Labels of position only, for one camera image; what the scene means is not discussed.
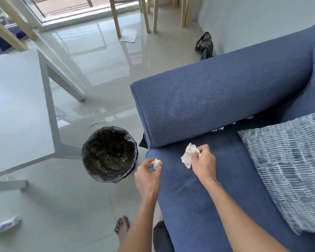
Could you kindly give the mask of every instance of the sofa armrest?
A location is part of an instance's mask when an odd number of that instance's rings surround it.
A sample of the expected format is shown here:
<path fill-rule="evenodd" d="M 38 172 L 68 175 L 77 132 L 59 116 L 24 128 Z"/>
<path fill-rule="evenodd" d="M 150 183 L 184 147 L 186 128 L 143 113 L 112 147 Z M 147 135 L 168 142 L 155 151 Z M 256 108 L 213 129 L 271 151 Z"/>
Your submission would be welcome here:
<path fill-rule="evenodd" d="M 186 140 L 263 111 L 303 87 L 315 25 L 134 82 L 149 148 Z"/>

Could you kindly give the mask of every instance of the bare foot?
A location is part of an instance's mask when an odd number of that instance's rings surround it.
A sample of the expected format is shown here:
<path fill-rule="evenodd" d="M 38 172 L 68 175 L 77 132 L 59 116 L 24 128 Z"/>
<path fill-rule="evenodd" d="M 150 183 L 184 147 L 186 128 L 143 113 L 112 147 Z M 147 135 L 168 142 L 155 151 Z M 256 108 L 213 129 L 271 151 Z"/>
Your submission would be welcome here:
<path fill-rule="evenodd" d="M 128 218 L 126 216 L 120 217 L 114 229 L 114 232 L 117 234 L 120 243 L 124 241 L 129 228 L 130 222 L 128 221 Z"/>

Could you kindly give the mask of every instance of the black plastic bag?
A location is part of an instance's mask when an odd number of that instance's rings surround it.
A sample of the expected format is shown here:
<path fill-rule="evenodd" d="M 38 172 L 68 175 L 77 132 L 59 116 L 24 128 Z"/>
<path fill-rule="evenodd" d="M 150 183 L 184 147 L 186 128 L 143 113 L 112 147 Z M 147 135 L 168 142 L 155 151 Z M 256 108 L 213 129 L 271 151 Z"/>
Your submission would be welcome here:
<path fill-rule="evenodd" d="M 210 33 L 205 32 L 202 35 L 202 37 L 196 43 L 195 50 L 202 52 L 201 60 L 205 60 L 210 57 L 213 57 L 212 52 L 214 50 L 214 44 L 212 43 Z"/>
<path fill-rule="evenodd" d="M 84 143 L 82 157 L 83 165 L 92 178 L 118 183 L 135 169 L 137 143 L 125 129 L 103 127 Z"/>

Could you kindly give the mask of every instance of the glossy tile floor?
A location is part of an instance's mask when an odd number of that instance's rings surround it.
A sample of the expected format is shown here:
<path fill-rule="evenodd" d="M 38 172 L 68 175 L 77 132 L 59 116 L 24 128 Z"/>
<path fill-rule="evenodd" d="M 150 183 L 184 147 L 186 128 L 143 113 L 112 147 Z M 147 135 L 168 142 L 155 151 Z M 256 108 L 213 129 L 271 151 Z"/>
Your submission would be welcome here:
<path fill-rule="evenodd" d="M 159 33 L 154 35 L 146 33 L 140 12 L 120 16 L 121 28 L 138 31 L 135 43 L 119 42 L 112 19 L 42 33 L 48 45 L 28 43 L 55 50 L 85 93 L 86 100 L 78 102 L 51 83 L 56 112 L 67 113 L 58 117 L 62 142 L 81 147 L 95 130 L 113 125 L 127 129 L 140 142 L 143 128 L 130 84 L 200 58 L 194 47 L 201 28 L 193 23 L 182 29 L 180 18 L 180 9 L 160 8 Z M 152 30 L 151 15 L 149 19 Z M 101 120 L 105 122 L 84 127 Z M 139 147 L 137 164 L 146 152 Z M 19 227 L 0 237 L 0 252 L 115 251 L 116 219 L 126 215 L 133 221 L 141 202 L 133 173 L 118 184 L 100 183 L 86 173 L 81 161 L 51 159 L 8 178 L 27 179 L 29 187 L 0 193 L 0 223 L 22 218 Z"/>

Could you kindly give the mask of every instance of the striped cushion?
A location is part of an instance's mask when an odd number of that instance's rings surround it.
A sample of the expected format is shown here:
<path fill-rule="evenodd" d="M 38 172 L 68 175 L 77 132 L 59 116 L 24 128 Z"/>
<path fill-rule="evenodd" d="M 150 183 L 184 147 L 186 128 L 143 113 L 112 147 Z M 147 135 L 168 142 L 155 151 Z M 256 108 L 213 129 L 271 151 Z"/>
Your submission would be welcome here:
<path fill-rule="evenodd" d="M 238 135 L 290 228 L 315 233 L 315 113 Z"/>

